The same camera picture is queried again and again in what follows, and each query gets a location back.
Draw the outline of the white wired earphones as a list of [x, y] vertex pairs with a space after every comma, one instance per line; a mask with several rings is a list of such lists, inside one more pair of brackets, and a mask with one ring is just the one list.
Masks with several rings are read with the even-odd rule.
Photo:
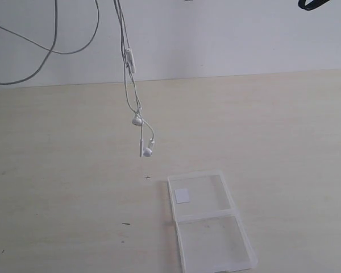
[[[9, 34], [13, 34], [47, 51], [47, 54], [45, 55], [43, 61], [40, 63], [39, 67], [32, 74], [30, 74], [29, 76], [23, 79], [16, 80], [16, 81], [0, 82], [0, 86], [17, 85], [23, 82], [27, 82], [30, 79], [34, 78], [42, 70], [42, 68], [44, 67], [44, 64], [47, 62], [48, 58], [53, 53], [57, 55], [74, 55], [88, 48], [88, 46], [91, 45], [91, 43], [93, 42], [97, 34], [99, 23], [100, 23], [99, 4], [98, 4], [98, 1], [95, 1], [94, 3], [95, 3], [96, 11], [97, 11], [97, 21], [96, 21], [93, 35], [83, 47], [75, 51], [70, 51], [70, 52], [55, 51], [55, 46], [56, 46], [57, 37], [58, 37], [58, 30], [59, 30], [58, 1], [54, 1], [54, 17], [53, 17], [54, 36], [53, 36], [52, 45], [49, 48], [44, 47], [40, 45], [39, 43], [17, 32], [11, 31], [7, 28], [0, 26], [0, 30], [8, 32]], [[122, 54], [122, 62], [123, 62], [123, 82], [124, 82], [124, 91], [126, 95], [126, 102], [127, 102], [129, 109], [134, 113], [132, 124], [140, 128], [140, 143], [139, 143], [140, 157], [149, 158], [153, 154], [153, 148], [155, 145], [155, 131], [152, 128], [152, 126], [142, 116], [142, 103], [139, 98], [137, 87], [136, 87], [136, 82], [134, 79], [134, 74], [136, 73], [136, 65], [134, 62], [134, 55], [133, 55], [130, 42], [128, 39], [126, 21], [124, 19], [123, 10], [122, 10], [120, 1], [114, 1], [113, 4], [114, 4], [115, 12], [119, 21], [119, 28], [120, 28], [120, 51]]]

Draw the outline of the clear plastic storage case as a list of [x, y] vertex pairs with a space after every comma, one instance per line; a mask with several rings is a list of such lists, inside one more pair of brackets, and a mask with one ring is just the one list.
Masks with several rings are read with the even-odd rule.
[[234, 272], [257, 265], [222, 171], [168, 176], [183, 272]]

